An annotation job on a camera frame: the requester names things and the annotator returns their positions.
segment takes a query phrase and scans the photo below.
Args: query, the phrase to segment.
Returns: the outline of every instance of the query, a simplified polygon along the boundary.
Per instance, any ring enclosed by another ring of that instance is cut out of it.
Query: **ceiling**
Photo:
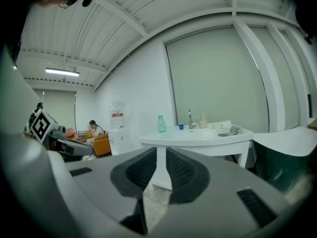
[[[96,89],[134,48],[184,20],[227,12],[264,14],[296,24],[291,0],[82,0],[68,9],[31,8],[17,67],[30,82]],[[45,68],[75,70],[79,77],[47,74]]]

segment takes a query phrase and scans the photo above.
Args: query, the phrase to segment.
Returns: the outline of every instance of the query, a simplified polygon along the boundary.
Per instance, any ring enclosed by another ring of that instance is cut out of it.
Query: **floor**
[[[296,182],[294,187],[285,193],[286,200],[294,204],[307,196],[312,190],[313,175],[304,173]],[[164,217],[168,209],[168,200],[172,191],[155,185],[148,185],[143,192],[143,203],[145,218],[149,233]]]

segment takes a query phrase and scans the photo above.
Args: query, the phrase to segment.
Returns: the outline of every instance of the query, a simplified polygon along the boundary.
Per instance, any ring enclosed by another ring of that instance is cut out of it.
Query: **green bin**
[[[290,190],[307,166],[309,155],[292,156],[274,151],[254,141],[256,175],[280,192]]]

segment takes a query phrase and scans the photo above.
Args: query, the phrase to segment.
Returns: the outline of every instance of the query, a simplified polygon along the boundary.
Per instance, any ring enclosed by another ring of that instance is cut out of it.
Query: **faucet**
[[[190,112],[190,109],[188,111],[188,115],[189,115],[189,129],[195,129],[197,128],[197,118],[196,118],[196,122],[192,121],[192,113]]]

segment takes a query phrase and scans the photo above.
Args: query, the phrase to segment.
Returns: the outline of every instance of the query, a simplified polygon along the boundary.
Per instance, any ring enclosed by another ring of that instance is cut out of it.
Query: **fluorescent light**
[[[47,73],[54,73],[54,74],[62,74],[62,75],[79,77],[79,72],[74,72],[74,71],[69,71],[69,70],[46,68],[45,71]]]

